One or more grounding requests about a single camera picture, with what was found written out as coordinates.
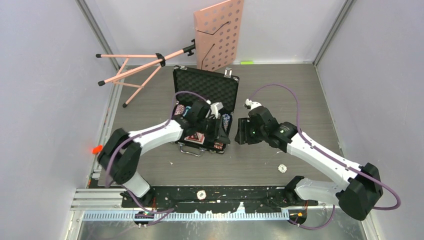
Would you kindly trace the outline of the black poker set case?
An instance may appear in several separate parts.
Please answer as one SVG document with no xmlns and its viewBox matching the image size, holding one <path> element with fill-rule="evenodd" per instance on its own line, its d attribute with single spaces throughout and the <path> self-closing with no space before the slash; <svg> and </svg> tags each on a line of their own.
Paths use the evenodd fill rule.
<svg viewBox="0 0 424 240">
<path fill-rule="evenodd" d="M 176 93 L 188 91 L 196 93 L 212 103 L 222 102 L 223 108 L 219 111 L 221 118 L 223 114 L 231 116 L 227 130 L 229 136 L 240 83 L 240 78 L 232 75 L 232 69 L 227 68 L 225 73 L 218 73 L 176 65 L 172 74 Z M 175 143 L 180 146 L 182 153 L 200 157 L 204 152 L 223 154 L 228 145 L 223 144 L 223 150 L 218 150 L 214 148 L 215 142 L 215 136 L 196 132 L 192 136 L 182 136 Z"/>
</svg>

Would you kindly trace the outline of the red white chip stack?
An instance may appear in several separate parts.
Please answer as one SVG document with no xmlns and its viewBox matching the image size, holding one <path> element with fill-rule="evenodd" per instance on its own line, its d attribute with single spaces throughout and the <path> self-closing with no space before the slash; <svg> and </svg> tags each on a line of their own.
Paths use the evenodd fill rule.
<svg viewBox="0 0 424 240">
<path fill-rule="evenodd" d="M 173 113 L 173 115 L 174 116 L 176 116 L 176 115 L 183 115 L 184 114 L 184 112 L 185 112 L 185 106 L 184 105 L 182 105 L 182 104 L 178 104 L 177 106 L 176 106 L 176 108 L 175 108 L 175 111 L 174 111 L 174 113 Z"/>
</svg>

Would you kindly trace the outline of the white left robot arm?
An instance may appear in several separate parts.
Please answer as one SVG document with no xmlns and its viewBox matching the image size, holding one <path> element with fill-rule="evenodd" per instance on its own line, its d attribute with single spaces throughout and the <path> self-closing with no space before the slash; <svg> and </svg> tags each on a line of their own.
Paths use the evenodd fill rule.
<svg viewBox="0 0 424 240">
<path fill-rule="evenodd" d="M 229 144 L 230 139 L 224 131 L 220 114 L 223 107 L 222 102 L 200 99 L 192 104 L 186 114 L 172 114 L 158 125 L 130 132 L 123 128 L 116 129 L 98 154 L 97 162 L 113 182 L 132 192 L 136 203 L 148 207 L 154 197 L 150 184 L 137 171 L 140 157 L 150 150 L 196 133 Z"/>
</svg>

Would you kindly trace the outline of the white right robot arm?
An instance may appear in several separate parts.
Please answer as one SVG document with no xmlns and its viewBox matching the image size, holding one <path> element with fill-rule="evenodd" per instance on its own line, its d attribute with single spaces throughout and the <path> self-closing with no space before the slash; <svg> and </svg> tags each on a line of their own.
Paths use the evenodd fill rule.
<svg viewBox="0 0 424 240">
<path fill-rule="evenodd" d="M 295 176 L 285 187 L 291 205 L 318 201 L 340 207 L 349 217 L 363 221 L 383 195 L 383 188 L 372 181 L 380 173 L 371 163 L 360 165 L 318 144 L 290 122 L 279 123 L 264 106 L 252 108 L 238 119 L 235 141 L 240 144 L 267 143 L 270 147 L 297 157 L 331 181 Z"/>
</svg>

